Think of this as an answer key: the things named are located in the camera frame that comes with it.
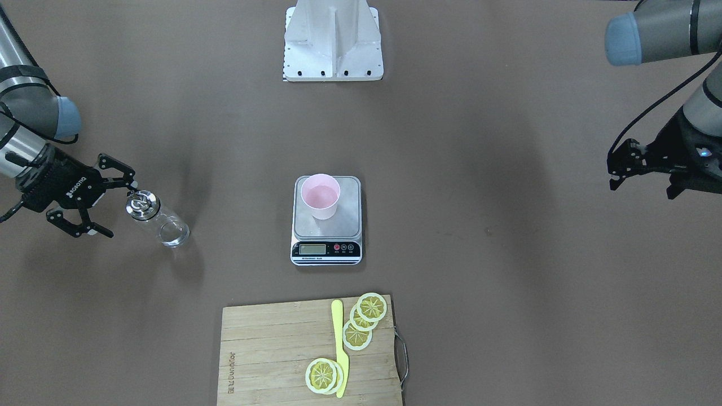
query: metal handle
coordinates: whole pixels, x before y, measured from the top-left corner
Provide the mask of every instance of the metal handle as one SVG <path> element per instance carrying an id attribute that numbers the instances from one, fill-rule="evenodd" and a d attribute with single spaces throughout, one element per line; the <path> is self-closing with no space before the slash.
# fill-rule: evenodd
<path id="1" fill-rule="evenodd" d="M 401 337 L 399 334 L 399 328 L 396 326 L 393 326 L 393 335 L 396 336 L 396 339 L 401 342 L 401 345 L 404 348 L 404 366 L 406 367 L 406 372 L 404 372 L 404 376 L 401 378 L 401 392 L 404 391 L 404 383 L 406 382 L 406 378 L 409 377 L 409 351 L 406 349 L 406 342 L 404 341 L 404 338 Z"/>

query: scale control panel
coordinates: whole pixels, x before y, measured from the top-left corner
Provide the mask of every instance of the scale control panel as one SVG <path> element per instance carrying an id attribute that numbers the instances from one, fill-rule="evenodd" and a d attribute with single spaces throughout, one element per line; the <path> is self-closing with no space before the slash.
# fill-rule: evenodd
<path id="1" fill-rule="evenodd" d="M 291 248 L 297 265 L 353 265 L 361 262 L 361 246 L 354 241 L 303 241 Z"/>

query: gray table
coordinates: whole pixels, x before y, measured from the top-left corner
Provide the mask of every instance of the gray table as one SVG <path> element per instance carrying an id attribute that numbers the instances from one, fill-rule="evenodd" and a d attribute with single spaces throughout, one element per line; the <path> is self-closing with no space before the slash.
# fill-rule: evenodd
<path id="1" fill-rule="evenodd" d="M 224 306 L 393 295 L 406 404 L 718 405 L 721 198 L 608 190 L 627 122 L 710 56 L 614 68 L 609 1 L 386 1 L 386 75 L 281 81 L 294 1 L 3 1 L 79 106 L 86 163 L 132 165 L 192 227 L 0 225 L 0 403 L 214 405 Z M 630 136 L 649 142 L 696 82 Z M 298 269 L 302 174 L 357 176 L 363 262 Z M 17 201 L 0 180 L 0 207 Z"/>

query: citrus slice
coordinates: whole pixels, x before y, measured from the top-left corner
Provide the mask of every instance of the citrus slice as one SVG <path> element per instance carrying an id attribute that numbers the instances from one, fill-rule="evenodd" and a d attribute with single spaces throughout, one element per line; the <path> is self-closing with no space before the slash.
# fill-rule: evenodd
<path id="1" fill-rule="evenodd" d="M 350 321 L 347 321 L 344 325 L 344 335 L 342 336 L 344 344 L 350 350 L 358 351 L 363 350 L 371 342 L 373 331 L 360 332 L 356 330 Z"/>
<path id="2" fill-rule="evenodd" d="M 359 317 L 365 321 L 379 321 L 386 315 L 386 300 L 378 293 L 366 293 L 356 302 Z"/>
<path id="3" fill-rule="evenodd" d="M 336 386 L 338 377 L 336 362 L 327 358 L 316 358 L 306 368 L 306 386 L 313 393 L 326 393 Z"/>
<path id="4" fill-rule="evenodd" d="M 351 325 L 360 332 L 369 332 L 376 328 L 378 325 L 378 321 L 368 321 L 361 317 L 360 314 L 358 314 L 358 305 L 354 305 L 354 307 L 351 308 L 351 313 L 349 314 L 349 321 L 351 322 Z"/>
<path id="5" fill-rule="evenodd" d="M 332 360 L 331 362 L 336 365 L 336 386 L 334 386 L 333 389 L 324 394 L 336 393 L 337 391 L 339 391 L 339 389 L 341 389 L 341 385 L 344 383 L 344 370 L 341 369 L 341 366 L 336 361 Z"/>

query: digital kitchen scale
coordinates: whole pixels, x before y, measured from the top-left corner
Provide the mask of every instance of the digital kitchen scale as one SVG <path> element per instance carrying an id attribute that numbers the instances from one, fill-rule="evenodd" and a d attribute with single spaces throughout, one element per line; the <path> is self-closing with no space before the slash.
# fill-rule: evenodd
<path id="1" fill-rule="evenodd" d="M 363 255 L 361 182 L 355 176 L 334 176 L 341 187 L 336 214 L 318 220 L 301 199 L 308 176 L 296 180 L 291 225 L 291 262 L 296 265 L 356 265 Z"/>

